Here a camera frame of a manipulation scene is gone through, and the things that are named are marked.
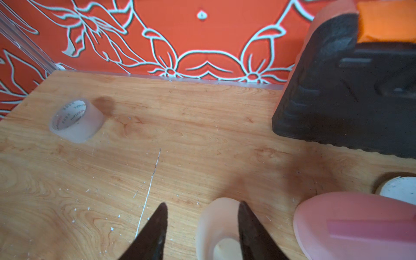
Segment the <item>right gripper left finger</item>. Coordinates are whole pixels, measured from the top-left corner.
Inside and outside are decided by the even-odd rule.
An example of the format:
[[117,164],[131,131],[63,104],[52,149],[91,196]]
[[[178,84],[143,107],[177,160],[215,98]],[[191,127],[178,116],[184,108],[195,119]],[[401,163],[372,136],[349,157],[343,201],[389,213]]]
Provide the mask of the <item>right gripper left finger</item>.
[[119,260],[162,260],[167,224],[168,208],[161,203]]

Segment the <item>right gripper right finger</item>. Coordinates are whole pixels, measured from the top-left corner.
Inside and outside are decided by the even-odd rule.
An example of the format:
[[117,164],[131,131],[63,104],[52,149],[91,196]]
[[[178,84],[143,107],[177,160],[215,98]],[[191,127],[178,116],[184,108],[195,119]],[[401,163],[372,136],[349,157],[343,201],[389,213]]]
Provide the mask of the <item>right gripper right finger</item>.
[[238,232],[244,260],[289,260],[245,201],[238,207]]

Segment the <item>white spray bottle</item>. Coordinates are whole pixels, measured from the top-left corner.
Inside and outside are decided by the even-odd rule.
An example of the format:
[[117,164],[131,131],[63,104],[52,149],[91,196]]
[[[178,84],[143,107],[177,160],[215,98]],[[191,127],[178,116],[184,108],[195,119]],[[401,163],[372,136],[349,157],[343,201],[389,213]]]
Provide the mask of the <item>white spray bottle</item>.
[[238,231],[239,201],[218,198],[200,216],[196,231],[198,260],[241,260]]

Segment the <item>pink spray bottle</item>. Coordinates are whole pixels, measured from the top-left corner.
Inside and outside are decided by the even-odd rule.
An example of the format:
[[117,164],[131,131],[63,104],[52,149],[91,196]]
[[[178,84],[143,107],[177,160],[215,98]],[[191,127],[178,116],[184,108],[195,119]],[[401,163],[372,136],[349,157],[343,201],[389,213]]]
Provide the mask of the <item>pink spray bottle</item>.
[[294,233],[309,260],[413,260],[415,205],[379,195],[325,193],[302,202]]

